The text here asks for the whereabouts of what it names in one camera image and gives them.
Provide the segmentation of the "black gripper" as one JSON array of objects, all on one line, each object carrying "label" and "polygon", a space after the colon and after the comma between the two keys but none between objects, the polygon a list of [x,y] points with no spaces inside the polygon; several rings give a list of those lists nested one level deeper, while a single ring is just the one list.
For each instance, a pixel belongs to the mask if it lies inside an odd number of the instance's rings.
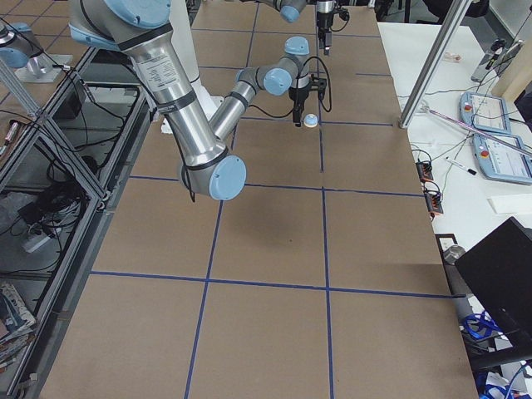
[{"label": "black gripper", "polygon": [[321,40],[323,55],[328,56],[332,46],[331,28],[333,25],[335,2],[333,0],[316,2],[316,22],[318,38]]},{"label": "black gripper", "polygon": [[292,121],[296,127],[302,126],[302,114],[306,100],[309,97],[311,83],[303,87],[290,87],[289,98],[293,101]]}]

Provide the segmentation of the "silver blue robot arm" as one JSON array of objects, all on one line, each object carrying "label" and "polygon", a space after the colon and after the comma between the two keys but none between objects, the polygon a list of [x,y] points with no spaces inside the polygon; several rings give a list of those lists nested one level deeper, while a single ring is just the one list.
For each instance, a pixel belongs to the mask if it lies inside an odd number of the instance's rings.
[{"label": "silver blue robot arm", "polygon": [[332,46],[334,16],[341,12],[337,1],[272,0],[259,1],[276,10],[285,22],[296,22],[307,5],[315,7],[318,48],[328,56]]},{"label": "silver blue robot arm", "polygon": [[244,162],[225,139],[257,93],[281,96],[308,80],[310,50],[304,37],[290,37],[273,65],[247,67],[232,91],[208,117],[171,39],[169,1],[71,1],[71,37],[89,47],[126,54],[170,125],[182,160],[181,179],[192,195],[231,200],[244,187]]}]

